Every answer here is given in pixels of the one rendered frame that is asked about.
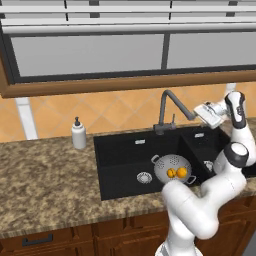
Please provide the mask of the white soap dispenser bottle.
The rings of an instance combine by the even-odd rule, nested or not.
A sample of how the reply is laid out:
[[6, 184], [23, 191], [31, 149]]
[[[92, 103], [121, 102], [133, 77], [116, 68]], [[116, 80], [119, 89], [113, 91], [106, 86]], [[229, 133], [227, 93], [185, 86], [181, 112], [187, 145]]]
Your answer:
[[86, 147], [86, 129], [78, 117], [75, 118], [71, 132], [73, 146], [76, 149], [84, 149]]

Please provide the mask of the window with white blinds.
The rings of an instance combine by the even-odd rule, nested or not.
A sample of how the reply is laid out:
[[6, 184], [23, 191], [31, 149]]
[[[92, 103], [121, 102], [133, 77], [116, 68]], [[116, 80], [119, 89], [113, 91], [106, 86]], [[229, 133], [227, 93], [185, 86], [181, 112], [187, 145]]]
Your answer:
[[0, 0], [4, 98], [256, 80], [256, 0]]

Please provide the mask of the brown wooden drawer front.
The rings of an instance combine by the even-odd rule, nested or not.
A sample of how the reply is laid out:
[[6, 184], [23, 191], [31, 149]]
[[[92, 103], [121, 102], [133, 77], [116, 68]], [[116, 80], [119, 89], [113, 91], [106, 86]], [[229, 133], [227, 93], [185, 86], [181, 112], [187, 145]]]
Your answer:
[[149, 228], [168, 225], [168, 214], [166, 211], [139, 216], [129, 217], [128, 225], [130, 229]]
[[35, 234], [0, 239], [0, 253], [24, 249], [46, 248], [61, 244], [89, 241], [92, 239], [90, 225], [69, 227]]

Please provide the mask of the brown wooden cupboard door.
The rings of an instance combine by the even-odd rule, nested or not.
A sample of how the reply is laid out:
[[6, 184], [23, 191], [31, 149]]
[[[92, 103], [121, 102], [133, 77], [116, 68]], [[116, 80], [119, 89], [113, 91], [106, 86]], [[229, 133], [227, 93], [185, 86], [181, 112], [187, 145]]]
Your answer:
[[197, 239], [196, 246], [203, 256], [242, 256], [255, 230], [256, 211], [229, 215], [211, 239]]
[[98, 238], [98, 256], [155, 256], [164, 242], [167, 228], [151, 228], [130, 234]]

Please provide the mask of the black double sink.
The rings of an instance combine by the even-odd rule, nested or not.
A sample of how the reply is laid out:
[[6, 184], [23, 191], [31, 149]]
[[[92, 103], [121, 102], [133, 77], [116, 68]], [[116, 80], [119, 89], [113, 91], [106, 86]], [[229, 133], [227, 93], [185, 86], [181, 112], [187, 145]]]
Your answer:
[[168, 130], [97, 136], [94, 138], [100, 194], [103, 200], [159, 192], [152, 159], [168, 154], [184, 157], [192, 167], [190, 187], [215, 173], [212, 164], [230, 137], [221, 129], [194, 126]]

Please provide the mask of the grey metal colander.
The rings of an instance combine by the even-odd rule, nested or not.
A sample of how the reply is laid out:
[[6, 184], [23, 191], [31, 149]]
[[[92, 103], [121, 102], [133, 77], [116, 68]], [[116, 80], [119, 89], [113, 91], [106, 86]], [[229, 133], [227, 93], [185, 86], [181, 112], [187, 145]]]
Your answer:
[[[191, 185], [196, 181], [196, 176], [192, 174], [192, 166], [190, 162], [180, 155], [169, 154], [160, 157], [159, 155], [154, 155], [151, 158], [151, 162], [154, 164], [154, 173], [156, 177], [164, 184], [171, 180], [179, 180], [184, 184]], [[185, 167], [187, 169], [187, 176], [184, 178], [179, 178], [175, 176], [174, 178], [169, 178], [167, 175], [167, 170], [173, 168], [176, 170], [180, 167]]]

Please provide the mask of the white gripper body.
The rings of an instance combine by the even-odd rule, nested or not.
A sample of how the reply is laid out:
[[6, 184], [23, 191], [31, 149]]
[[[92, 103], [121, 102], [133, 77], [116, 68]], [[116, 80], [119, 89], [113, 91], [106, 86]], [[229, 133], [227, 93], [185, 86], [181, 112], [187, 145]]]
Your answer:
[[223, 119], [211, 108], [209, 104], [201, 104], [194, 108], [194, 113], [211, 129], [223, 123]]

